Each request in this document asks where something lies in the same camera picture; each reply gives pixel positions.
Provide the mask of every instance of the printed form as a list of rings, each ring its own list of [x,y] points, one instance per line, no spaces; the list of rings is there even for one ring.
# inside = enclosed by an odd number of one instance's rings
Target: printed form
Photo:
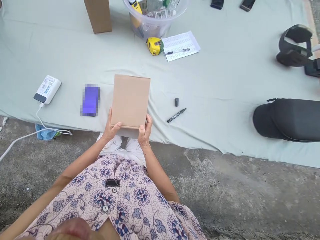
[[[175,52],[175,51],[180,51],[182,49],[190,48],[189,51],[177,52],[177,53],[165,55],[168,62],[195,54],[200,51],[200,46],[197,43],[197,40],[194,38],[191,31],[186,33],[181,33],[168,38],[162,38],[162,41],[164,44],[164,47],[163,47],[164,53],[172,52],[172,51]]]

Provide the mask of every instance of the person's left hand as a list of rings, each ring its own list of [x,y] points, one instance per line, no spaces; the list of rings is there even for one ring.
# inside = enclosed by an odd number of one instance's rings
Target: person's left hand
[[[120,129],[122,123],[118,122],[116,125],[113,127],[111,126],[111,115],[112,115],[112,107],[110,107],[109,110],[109,116],[108,116],[108,121],[106,124],[106,128],[104,129],[104,133],[101,138],[105,139],[106,141],[110,141],[114,136],[116,135],[117,131]]]

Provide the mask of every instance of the tape measure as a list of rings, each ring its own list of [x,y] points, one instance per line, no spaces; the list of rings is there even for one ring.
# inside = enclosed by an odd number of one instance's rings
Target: tape measure
[[[152,55],[159,55],[163,50],[164,44],[160,38],[153,37],[147,39],[147,46]]]

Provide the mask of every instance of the black case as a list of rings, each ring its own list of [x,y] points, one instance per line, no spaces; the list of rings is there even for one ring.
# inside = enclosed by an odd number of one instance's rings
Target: black case
[[[275,99],[255,109],[253,124],[264,137],[293,142],[319,142],[320,102]]]

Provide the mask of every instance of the purple floral pattern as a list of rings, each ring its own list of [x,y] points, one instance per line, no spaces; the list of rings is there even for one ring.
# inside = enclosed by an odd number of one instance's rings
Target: purple floral pattern
[[[120,180],[114,193],[106,179]],[[205,239],[191,210],[168,202],[144,166],[110,154],[76,176],[20,235],[43,239],[61,222],[81,217],[92,230],[110,218],[120,239]]]

